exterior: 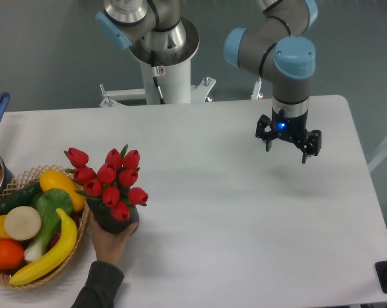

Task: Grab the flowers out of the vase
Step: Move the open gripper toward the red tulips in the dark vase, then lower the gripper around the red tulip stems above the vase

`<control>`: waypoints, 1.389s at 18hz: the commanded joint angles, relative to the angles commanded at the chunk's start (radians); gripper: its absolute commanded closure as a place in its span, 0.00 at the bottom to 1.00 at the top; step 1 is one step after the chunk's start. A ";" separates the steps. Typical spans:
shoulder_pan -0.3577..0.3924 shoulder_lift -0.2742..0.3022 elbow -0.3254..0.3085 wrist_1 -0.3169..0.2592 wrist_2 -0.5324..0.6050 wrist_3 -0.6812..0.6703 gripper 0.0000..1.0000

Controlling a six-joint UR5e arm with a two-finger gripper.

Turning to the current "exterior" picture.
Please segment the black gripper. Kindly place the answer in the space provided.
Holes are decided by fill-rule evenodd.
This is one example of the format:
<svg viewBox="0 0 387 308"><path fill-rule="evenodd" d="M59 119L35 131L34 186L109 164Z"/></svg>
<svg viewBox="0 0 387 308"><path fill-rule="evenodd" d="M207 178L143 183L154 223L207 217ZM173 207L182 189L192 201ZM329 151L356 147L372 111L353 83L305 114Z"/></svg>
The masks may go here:
<svg viewBox="0 0 387 308"><path fill-rule="evenodd" d="M298 117L286 117L284 110L272 110L272 118L262 115L256 126L255 136L265 144L265 150L270 151L272 141L280 139L302 144L302 163L308 157L318 156L322 148L322 132L320 130L307 131L308 112Z"/></svg>

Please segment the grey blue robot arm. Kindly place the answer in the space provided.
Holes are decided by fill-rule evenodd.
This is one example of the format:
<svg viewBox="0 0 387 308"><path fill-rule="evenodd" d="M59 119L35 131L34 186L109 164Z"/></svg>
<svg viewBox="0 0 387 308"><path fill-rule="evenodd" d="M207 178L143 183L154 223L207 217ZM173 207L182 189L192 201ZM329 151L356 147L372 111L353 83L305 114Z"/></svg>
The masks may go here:
<svg viewBox="0 0 387 308"><path fill-rule="evenodd" d="M226 37L225 60L273 85L271 115L262 115L255 135L267 148L275 139L316 156L322 134L306 128L316 49L304 32L318 15L314 1L260 1L265 16L254 30L236 28ZM200 39L182 16L179 1L105 1L96 24L116 48L129 50L141 65L150 105L191 103L192 57Z"/></svg>

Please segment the dark grey sleeved forearm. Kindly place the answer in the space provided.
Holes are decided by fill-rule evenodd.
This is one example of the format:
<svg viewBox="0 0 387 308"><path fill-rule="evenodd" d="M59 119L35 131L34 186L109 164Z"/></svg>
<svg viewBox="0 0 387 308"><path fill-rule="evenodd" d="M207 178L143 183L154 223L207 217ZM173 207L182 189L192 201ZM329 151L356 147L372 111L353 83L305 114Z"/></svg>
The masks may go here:
<svg viewBox="0 0 387 308"><path fill-rule="evenodd" d="M115 265L94 261L82 287L71 307L114 307L117 291L124 273Z"/></svg>

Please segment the person's hand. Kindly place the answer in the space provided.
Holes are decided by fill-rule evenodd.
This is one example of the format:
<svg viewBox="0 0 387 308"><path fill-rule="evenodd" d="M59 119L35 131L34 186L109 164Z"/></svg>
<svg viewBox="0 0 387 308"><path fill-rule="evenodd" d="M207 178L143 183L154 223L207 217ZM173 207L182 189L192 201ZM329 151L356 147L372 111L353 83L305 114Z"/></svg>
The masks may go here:
<svg viewBox="0 0 387 308"><path fill-rule="evenodd" d="M92 230L92 243L96 252L96 260L117 266L125 250L129 237L138 227L138 223L131 223L119 234L111 234L102 229L93 213L89 223Z"/></svg>

